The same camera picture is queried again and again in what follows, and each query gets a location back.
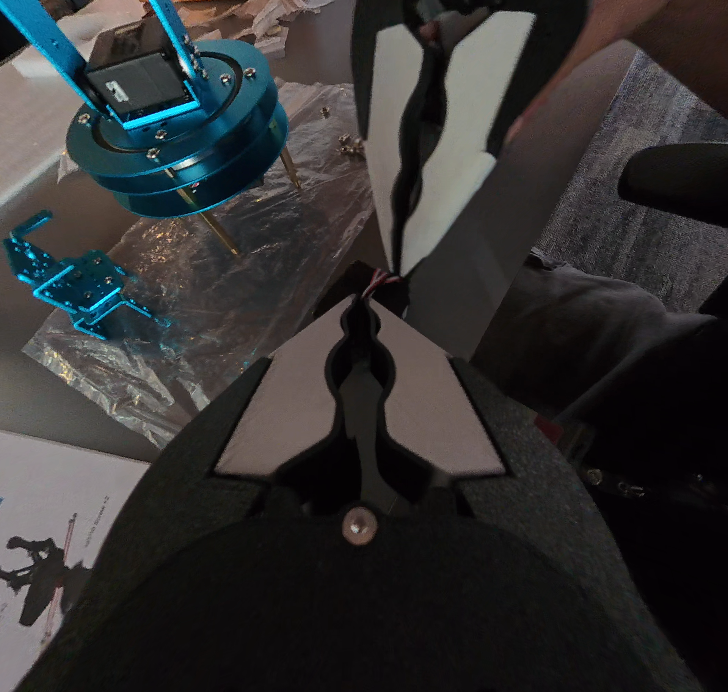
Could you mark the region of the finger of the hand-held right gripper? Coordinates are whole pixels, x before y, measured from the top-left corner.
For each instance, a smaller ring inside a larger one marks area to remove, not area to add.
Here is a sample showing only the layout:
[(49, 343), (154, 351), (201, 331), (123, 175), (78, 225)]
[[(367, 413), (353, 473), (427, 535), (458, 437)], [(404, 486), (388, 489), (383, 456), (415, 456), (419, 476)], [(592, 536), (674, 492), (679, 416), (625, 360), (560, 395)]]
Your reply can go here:
[(441, 135), (403, 231), (403, 276), (435, 249), (495, 167), (488, 137), (535, 20), (533, 13), (494, 13), (453, 49)]
[(367, 168), (390, 272), (406, 276), (404, 229), (414, 210), (428, 65), (404, 24), (377, 33), (370, 90)]

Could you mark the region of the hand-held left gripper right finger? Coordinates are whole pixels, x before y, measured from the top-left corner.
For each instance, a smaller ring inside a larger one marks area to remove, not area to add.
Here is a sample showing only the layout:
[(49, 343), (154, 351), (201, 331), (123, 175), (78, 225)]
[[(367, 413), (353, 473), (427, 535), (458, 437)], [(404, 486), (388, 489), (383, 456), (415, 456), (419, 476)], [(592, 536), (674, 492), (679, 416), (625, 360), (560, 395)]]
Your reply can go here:
[(433, 488), (503, 478), (507, 463), (450, 355), (372, 299), (370, 373), (377, 399), (375, 456), (382, 480), (416, 505)]

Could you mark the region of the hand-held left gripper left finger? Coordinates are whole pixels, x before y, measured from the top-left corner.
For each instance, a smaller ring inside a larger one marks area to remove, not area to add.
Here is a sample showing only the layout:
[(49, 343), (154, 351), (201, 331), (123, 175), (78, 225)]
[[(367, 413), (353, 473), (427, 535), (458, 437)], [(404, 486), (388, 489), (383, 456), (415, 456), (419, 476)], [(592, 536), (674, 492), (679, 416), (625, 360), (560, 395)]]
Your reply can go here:
[(282, 344), (215, 467), (220, 477), (293, 483), (360, 483), (356, 443), (347, 436), (340, 386), (350, 368), (347, 296)]

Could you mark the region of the black servo motor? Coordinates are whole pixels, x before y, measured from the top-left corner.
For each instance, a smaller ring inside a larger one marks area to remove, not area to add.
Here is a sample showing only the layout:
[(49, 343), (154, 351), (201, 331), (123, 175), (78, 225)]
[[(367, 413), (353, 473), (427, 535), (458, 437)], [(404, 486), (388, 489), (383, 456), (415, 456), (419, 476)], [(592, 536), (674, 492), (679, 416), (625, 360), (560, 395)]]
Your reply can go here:
[[(333, 282), (332, 286), (325, 292), (325, 294), (316, 304), (315, 308), (312, 311), (313, 319), (318, 319), (350, 295), (356, 294), (357, 296), (361, 296), (364, 288), (369, 285), (370, 278), (372, 277), (376, 269), (377, 268), (373, 268), (365, 262), (359, 260), (352, 262), (346, 268), (346, 270), (344, 270), (344, 272)], [(408, 284), (408, 306), (409, 305), (410, 290)], [(395, 315), (399, 318), (402, 318), (406, 314), (408, 306), (405, 308), (405, 311), (402, 315)]]

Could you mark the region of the blue metal bracket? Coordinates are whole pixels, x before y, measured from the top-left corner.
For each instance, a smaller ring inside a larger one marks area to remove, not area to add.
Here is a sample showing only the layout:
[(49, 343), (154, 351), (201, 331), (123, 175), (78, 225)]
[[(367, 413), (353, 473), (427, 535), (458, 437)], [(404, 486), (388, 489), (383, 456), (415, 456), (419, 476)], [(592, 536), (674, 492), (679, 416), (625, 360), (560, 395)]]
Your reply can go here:
[(39, 211), (3, 240), (11, 272), (31, 287), (35, 298), (66, 312), (78, 332), (104, 341), (110, 338), (104, 320), (122, 306), (169, 326), (169, 320), (126, 296), (125, 280), (132, 275), (103, 251), (88, 250), (78, 258), (57, 260), (28, 240), (30, 233), (52, 219), (51, 211)]

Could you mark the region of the blue toy robot arm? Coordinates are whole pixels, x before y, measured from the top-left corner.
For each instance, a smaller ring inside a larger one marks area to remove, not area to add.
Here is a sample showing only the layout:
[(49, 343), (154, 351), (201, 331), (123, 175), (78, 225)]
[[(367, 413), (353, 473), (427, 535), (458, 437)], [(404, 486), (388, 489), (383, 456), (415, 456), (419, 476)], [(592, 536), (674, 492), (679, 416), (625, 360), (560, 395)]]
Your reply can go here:
[(289, 124), (265, 56), (236, 40), (200, 50), (172, 0), (100, 33), (88, 60), (39, 0), (2, 12), (82, 99), (66, 148), (132, 214), (200, 216), (237, 254), (210, 211), (255, 187), (278, 160), (296, 188)]

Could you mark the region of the person's right forearm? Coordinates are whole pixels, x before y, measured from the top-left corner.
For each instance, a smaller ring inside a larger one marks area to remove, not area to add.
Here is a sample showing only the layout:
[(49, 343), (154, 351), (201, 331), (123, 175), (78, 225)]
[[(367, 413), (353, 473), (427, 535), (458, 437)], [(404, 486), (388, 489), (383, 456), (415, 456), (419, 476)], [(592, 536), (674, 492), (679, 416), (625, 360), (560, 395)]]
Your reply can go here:
[(727, 117), (727, 0), (666, 0), (628, 40)]

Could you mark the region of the dark grey desk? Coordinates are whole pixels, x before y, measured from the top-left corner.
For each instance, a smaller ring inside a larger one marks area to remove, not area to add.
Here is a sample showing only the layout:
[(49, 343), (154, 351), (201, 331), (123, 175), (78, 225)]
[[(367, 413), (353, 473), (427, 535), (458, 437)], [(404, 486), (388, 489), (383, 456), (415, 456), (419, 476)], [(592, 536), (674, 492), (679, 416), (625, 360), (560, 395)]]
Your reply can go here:
[[(423, 46), (428, 69), (422, 77), (425, 86), (421, 169), (414, 208), (422, 188), (422, 168), (436, 147), (444, 124), (444, 78), (450, 55), (466, 35), (494, 14), (487, 7), (460, 14), (446, 10), (438, 0), (419, 0), (415, 13), (424, 22), (404, 25)], [(495, 167), (435, 249), (408, 275), (394, 274), (407, 280), (410, 286), (408, 320), (460, 358), (469, 358), (474, 352), (531, 242), (531, 238), (507, 241), (499, 232), (495, 237), (486, 237), (483, 231), (483, 219), (495, 214), (489, 208), (483, 209), (484, 184), (492, 173), (497, 177), (505, 174), (498, 163), (506, 147), (504, 141)]]

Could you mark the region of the person's right hand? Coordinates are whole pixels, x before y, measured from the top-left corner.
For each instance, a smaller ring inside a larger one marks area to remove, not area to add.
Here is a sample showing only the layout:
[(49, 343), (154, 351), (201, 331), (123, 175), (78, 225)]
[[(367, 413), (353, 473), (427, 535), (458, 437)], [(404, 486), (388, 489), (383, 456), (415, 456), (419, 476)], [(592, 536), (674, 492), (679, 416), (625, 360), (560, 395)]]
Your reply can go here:
[(522, 127), (547, 103), (558, 86), (576, 68), (615, 42), (630, 39), (639, 26), (651, 19), (669, 1), (592, 0), (586, 22), (567, 57), (526, 110), (511, 125), (505, 136), (505, 144), (514, 140)]

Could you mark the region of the large clear plastic bag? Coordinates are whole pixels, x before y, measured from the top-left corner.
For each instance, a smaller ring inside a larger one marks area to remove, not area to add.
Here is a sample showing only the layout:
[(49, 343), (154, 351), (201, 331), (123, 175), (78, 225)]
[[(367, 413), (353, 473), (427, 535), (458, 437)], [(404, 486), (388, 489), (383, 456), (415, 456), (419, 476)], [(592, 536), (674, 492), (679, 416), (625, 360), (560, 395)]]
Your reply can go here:
[(131, 272), (132, 298), (169, 326), (123, 307), (104, 341), (55, 310), (22, 349), (158, 450), (298, 332), (373, 213), (364, 159), (339, 153), (339, 136), (358, 135), (354, 86), (276, 85), (302, 190), (278, 164), (214, 210), (241, 255), (192, 219), (139, 219), (111, 258)]

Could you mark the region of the pile of small parts bags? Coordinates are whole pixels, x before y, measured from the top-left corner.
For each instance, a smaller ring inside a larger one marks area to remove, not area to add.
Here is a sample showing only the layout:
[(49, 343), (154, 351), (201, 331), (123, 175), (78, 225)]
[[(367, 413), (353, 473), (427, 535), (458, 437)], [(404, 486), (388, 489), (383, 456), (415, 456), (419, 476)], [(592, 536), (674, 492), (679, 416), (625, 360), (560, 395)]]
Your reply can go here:
[(290, 24), (302, 14), (319, 14), (334, 0), (243, 0), (202, 8), (176, 5), (183, 25), (193, 32), (196, 43), (242, 41), (270, 60), (286, 56)]

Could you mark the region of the person's grey trousers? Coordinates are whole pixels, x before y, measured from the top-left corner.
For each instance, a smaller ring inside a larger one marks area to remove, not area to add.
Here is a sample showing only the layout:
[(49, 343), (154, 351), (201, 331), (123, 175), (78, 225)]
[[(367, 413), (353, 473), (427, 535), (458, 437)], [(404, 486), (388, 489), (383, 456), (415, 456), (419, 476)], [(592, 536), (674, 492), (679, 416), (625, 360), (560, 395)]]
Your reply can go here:
[(657, 351), (720, 325), (532, 248), (469, 362), (506, 396), (570, 420)]

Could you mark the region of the printed instruction sheet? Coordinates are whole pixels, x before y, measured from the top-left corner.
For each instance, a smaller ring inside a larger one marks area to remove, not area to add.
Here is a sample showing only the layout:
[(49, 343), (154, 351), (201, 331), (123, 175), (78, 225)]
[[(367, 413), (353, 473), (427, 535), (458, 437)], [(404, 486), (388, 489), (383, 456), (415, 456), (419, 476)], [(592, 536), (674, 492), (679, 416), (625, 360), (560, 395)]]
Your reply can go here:
[(147, 462), (1, 435), (1, 690), (13, 690), (77, 603)]

